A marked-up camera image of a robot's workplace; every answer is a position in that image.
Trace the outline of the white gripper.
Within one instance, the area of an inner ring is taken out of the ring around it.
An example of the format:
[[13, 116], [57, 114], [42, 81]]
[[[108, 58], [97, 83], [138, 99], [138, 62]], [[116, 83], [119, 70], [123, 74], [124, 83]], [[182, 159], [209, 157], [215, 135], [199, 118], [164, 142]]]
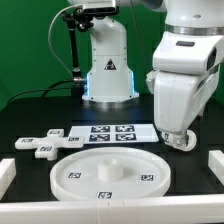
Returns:
[[219, 71], [204, 75], [151, 71], [146, 84], [154, 95], [154, 122], [162, 133], [183, 135], [218, 86]]

